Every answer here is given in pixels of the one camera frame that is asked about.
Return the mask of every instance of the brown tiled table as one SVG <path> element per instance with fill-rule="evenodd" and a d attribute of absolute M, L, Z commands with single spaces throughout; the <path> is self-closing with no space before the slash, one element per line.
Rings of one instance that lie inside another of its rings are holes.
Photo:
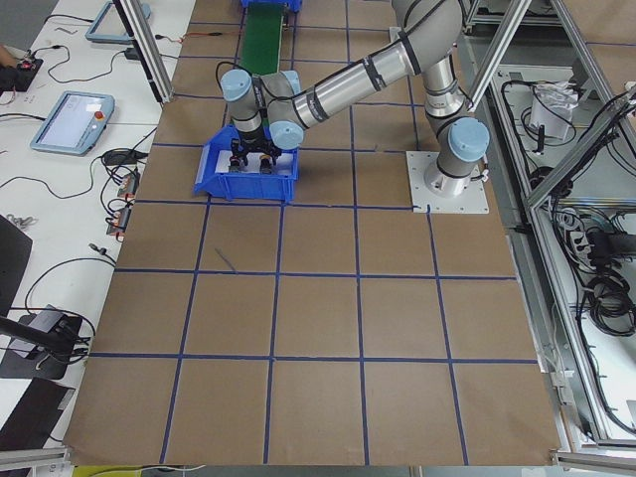
<path fill-rule="evenodd" d="M 236 32 L 238 3 L 199 0 L 190 31 Z M 394 21 L 384 2 L 304 3 L 283 67 L 305 84 Z M 293 203 L 193 196 L 227 120 L 213 71 L 238 51 L 237 35 L 186 40 L 65 439 L 73 462 L 548 463 L 552 409 L 492 196 L 488 216 L 410 210 L 403 151 L 434 144 L 419 79 L 308 131 Z"/>

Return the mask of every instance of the blue plastic bin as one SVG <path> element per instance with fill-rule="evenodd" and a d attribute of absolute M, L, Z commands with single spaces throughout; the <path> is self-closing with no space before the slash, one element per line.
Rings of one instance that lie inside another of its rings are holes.
<path fill-rule="evenodd" d="M 247 8 L 250 3 L 285 3 L 292 12 L 298 13 L 302 7 L 302 0 L 240 0 L 243 8 Z"/>
<path fill-rule="evenodd" d="M 288 174 L 252 174 L 218 172 L 219 153 L 231 150 L 232 140 L 239 138 L 234 126 L 221 129 L 203 148 L 195 192 L 205 191 L 212 197 L 233 199 L 271 199 L 290 202 L 294 198 L 294 183 L 298 179 L 298 149 L 283 151 L 291 154 Z"/>

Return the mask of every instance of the black stand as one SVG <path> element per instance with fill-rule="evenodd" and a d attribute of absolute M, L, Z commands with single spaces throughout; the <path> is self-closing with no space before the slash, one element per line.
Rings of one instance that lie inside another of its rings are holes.
<path fill-rule="evenodd" d="M 25 315 L 20 318 L 19 323 L 22 325 L 29 325 L 35 316 L 36 315 Z M 80 332 L 81 318 L 77 316 L 64 316 L 60 321 L 63 320 L 66 322 L 66 328 L 73 331 L 73 333 L 77 334 Z M 56 331 L 51 331 L 48 335 L 55 338 L 58 333 Z M 56 353 L 61 355 L 64 360 L 68 360 L 70 357 L 65 355 L 70 355 L 73 352 L 75 345 L 76 340 L 65 340 L 62 347 L 59 350 L 56 350 Z M 51 357 L 42 362 L 42 360 L 46 357 L 47 353 L 35 351 L 27 358 L 22 358 L 13 351 L 7 350 L 4 352 L 4 357 L 0 363 L 0 378 L 25 380 L 29 380 L 31 378 L 44 378 L 47 380 L 60 380 L 67 370 L 67 365 L 60 363 Z M 40 370 L 36 370 L 36 366 L 40 362 L 42 362 Z"/>

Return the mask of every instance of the green mat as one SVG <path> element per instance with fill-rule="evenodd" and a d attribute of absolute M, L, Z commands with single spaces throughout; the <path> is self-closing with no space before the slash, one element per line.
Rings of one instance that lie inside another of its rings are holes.
<path fill-rule="evenodd" d="M 278 71 L 284 6 L 251 3 L 247 8 L 240 65 L 256 75 Z"/>

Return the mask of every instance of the robotic arm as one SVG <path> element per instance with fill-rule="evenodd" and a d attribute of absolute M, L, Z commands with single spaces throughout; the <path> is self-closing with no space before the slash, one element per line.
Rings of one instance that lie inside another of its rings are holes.
<path fill-rule="evenodd" d="M 426 184 L 443 197 L 461 194 L 475 162 L 486 152 L 489 134 L 483 124 L 467 116 L 465 97 L 453 73 L 450 50 L 461 31 L 459 1 L 392 0 L 402 25 L 397 40 L 304 91 L 296 72 L 262 77 L 245 70 L 226 73 L 221 86 L 239 136 L 233 143 L 231 171 L 240 170 L 248 153 L 259 152 L 260 171 L 270 173 L 281 150 L 302 143 L 305 129 L 397 80 L 422 75 L 426 116 L 441 146 L 437 161 L 426 170 Z"/>

